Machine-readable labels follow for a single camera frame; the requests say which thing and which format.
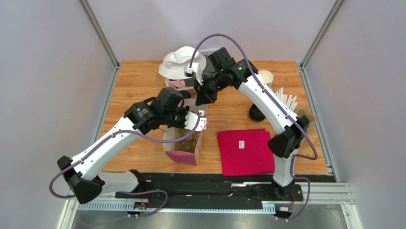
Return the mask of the pink and cream paper bag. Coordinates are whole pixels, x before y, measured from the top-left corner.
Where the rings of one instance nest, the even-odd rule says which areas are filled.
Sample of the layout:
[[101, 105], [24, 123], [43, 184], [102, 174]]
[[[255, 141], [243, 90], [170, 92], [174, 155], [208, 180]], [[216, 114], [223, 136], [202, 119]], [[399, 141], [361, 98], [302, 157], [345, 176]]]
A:
[[175, 163], [192, 166], [198, 165], [199, 153], [203, 142], [203, 133], [208, 125], [206, 117], [208, 105], [197, 106], [195, 103], [196, 99], [194, 98], [185, 99], [184, 101], [184, 105], [189, 108], [189, 111], [196, 115], [201, 114], [203, 116], [196, 131], [182, 141], [163, 144], [165, 154]]

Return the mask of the single cardboard cup carrier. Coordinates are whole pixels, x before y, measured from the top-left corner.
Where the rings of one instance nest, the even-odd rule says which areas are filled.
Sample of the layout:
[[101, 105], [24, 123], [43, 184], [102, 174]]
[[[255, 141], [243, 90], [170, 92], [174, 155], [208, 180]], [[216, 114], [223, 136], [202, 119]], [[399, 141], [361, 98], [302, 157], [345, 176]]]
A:
[[175, 143], [175, 151], [182, 151], [186, 153], [196, 154], [199, 153], [199, 147], [197, 145], [197, 140], [183, 140]]

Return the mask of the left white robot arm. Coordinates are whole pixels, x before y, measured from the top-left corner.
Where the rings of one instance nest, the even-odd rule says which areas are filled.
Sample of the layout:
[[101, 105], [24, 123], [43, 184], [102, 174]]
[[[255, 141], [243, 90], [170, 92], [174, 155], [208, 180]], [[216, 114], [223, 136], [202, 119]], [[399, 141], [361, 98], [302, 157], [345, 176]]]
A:
[[74, 157], [62, 156], [57, 161], [60, 172], [49, 183], [50, 193], [62, 199], [76, 198], [81, 204], [105, 193], [128, 195], [143, 182], [142, 178], [135, 171], [102, 172], [102, 168], [140, 138], [165, 143], [147, 133], [162, 125], [186, 127], [188, 112], [184, 95], [171, 87], [161, 89], [156, 97], [134, 103], [93, 145]]

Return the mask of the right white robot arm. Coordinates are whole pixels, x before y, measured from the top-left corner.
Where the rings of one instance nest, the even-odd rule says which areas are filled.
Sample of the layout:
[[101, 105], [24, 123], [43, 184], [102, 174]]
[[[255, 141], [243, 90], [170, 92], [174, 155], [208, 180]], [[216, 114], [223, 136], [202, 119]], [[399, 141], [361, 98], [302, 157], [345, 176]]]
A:
[[214, 67], [211, 77], [203, 75], [203, 69], [194, 60], [185, 67], [186, 76], [195, 76], [194, 88], [197, 105], [214, 103], [220, 90], [232, 86], [260, 110], [270, 122], [276, 135], [268, 141], [268, 147], [276, 156], [274, 186], [281, 195], [286, 195], [294, 185], [294, 158], [310, 124], [306, 115], [298, 116], [284, 105], [266, 85], [256, 67], [244, 57], [236, 62], [222, 47], [209, 56]]

